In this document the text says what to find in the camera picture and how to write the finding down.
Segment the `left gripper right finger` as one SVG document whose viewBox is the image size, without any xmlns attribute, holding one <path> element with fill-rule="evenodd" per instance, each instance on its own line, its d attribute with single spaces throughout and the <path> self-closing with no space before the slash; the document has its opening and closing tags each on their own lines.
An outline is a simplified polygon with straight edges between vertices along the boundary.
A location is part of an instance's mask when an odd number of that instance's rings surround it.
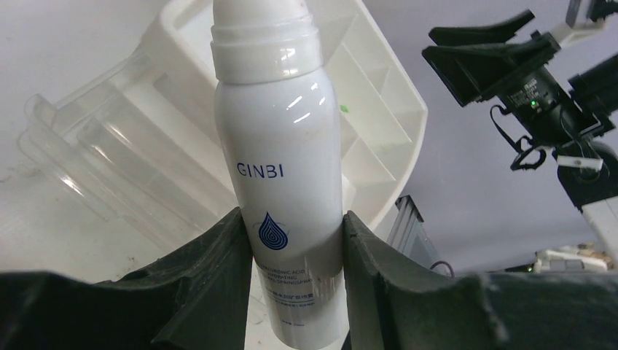
<svg viewBox="0 0 618 350">
<path fill-rule="evenodd" d="M 433 272 L 343 218 L 345 349 L 615 349 L 614 273 Z"/>
</svg>

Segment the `white plastic drawer organizer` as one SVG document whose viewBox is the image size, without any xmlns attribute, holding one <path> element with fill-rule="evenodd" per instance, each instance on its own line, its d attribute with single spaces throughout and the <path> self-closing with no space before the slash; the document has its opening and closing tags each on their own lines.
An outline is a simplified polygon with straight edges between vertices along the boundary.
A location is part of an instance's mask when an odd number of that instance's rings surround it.
<svg viewBox="0 0 618 350">
<path fill-rule="evenodd" d="M 428 109 L 362 1 L 309 1 L 341 108 L 344 208 L 386 224 L 418 159 Z M 237 204 L 214 125 L 211 1 L 170 1 L 133 54 L 59 104 L 33 96 L 22 151 L 92 212 L 164 250 Z"/>
</svg>

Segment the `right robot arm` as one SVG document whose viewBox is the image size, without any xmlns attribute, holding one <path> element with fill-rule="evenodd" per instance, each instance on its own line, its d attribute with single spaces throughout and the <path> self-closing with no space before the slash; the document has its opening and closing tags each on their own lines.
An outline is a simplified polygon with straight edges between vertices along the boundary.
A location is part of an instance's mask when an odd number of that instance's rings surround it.
<svg viewBox="0 0 618 350">
<path fill-rule="evenodd" d="M 564 90 L 547 64 L 557 53 L 602 31 L 615 1 L 573 1 L 565 21 L 526 42 L 513 37 L 534 18 L 526 10 L 489 26 L 436 27 L 423 58 L 461 106 L 497 98 L 490 114 L 514 117 L 525 135 L 504 140 L 516 152 L 513 171 L 535 170 L 547 158 L 572 204 L 617 258 L 617 154 L 601 138 L 617 129 L 617 57 L 570 78 Z"/>
</svg>

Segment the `white cylindrical bottle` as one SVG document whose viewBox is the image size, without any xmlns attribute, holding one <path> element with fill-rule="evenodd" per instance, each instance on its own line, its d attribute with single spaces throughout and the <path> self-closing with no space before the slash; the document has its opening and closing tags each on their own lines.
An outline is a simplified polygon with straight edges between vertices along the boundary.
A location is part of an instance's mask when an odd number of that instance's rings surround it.
<svg viewBox="0 0 618 350">
<path fill-rule="evenodd" d="M 340 110 L 304 1 L 215 1 L 214 115 L 276 337 L 345 328 Z"/>
</svg>

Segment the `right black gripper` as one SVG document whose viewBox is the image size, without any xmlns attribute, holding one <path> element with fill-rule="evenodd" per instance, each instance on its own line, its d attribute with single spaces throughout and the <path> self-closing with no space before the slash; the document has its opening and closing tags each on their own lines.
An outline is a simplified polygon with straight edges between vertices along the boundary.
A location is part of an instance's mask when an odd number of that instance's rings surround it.
<svg viewBox="0 0 618 350">
<path fill-rule="evenodd" d="M 544 67 L 560 50 L 550 34 L 508 43 L 534 18 L 527 9 L 488 26 L 435 27 L 429 32 L 434 45 L 423 49 L 422 56 L 460 106 L 497 96 L 537 144 L 602 136 L 603 123 L 572 99 L 600 84 L 589 74 L 578 74 L 567 93 Z"/>
</svg>

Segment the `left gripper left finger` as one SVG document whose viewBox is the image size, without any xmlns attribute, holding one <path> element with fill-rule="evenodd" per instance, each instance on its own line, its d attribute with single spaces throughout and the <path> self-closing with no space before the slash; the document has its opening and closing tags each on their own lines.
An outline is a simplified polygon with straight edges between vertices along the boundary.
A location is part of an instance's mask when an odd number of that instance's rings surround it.
<svg viewBox="0 0 618 350">
<path fill-rule="evenodd" d="M 239 209 L 118 281 L 1 275 L 3 349 L 242 349 L 252 252 Z"/>
</svg>

